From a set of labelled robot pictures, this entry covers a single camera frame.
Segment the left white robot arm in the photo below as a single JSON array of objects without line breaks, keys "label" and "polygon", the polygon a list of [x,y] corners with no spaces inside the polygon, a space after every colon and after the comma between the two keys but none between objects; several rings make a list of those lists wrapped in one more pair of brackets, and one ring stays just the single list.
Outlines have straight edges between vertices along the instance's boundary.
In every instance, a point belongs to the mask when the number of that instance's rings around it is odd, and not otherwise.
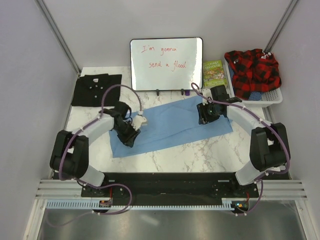
[{"label": "left white robot arm", "polygon": [[107,176],[90,165],[89,148],[109,131],[114,131],[124,146],[132,148],[147,119],[142,111],[134,117],[131,113],[130,106],[119,101],[113,108],[102,108],[84,126],[73,131],[59,131],[50,157],[50,168],[58,173],[61,180],[76,179],[92,187],[92,191],[99,197],[106,196],[110,191]]}]

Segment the light blue long sleeve shirt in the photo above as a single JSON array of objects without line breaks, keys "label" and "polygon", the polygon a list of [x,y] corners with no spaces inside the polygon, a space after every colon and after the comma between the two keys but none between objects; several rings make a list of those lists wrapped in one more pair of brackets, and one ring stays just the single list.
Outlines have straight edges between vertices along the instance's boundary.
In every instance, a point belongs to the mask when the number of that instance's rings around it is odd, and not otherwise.
[{"label": "light blue long sleeve shirt", "polygon": [[233,131],[231,123],[223,116],[200,125],[197,104],[201,102],[201,97],[194,96],[146,109],[143,115],[147,125],[140,128],[133,147],[122,144],[114,130],[109,132],[112,156],[124,158],[154,152]]}]

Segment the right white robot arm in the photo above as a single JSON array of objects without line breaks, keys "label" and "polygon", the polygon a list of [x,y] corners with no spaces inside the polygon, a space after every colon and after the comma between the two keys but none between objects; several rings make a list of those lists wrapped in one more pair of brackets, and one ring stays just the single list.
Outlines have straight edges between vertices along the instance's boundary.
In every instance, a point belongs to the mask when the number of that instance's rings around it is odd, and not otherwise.
[{"label": "right white robot arm", "polygon": [[235,172],[235,181],[229,191],[235,197],[247,191],[247,185],[269,174],[285,174],[290,168],[290,148],[286,127],[282,123],[267,121],[248,109],[238,97],[231,97],[225,86],[200,89],[196,83],[191,88],[202,98],[197,104],[199,124],[206,125],[220,117],[237,123],[250,136],[249,161]]}]

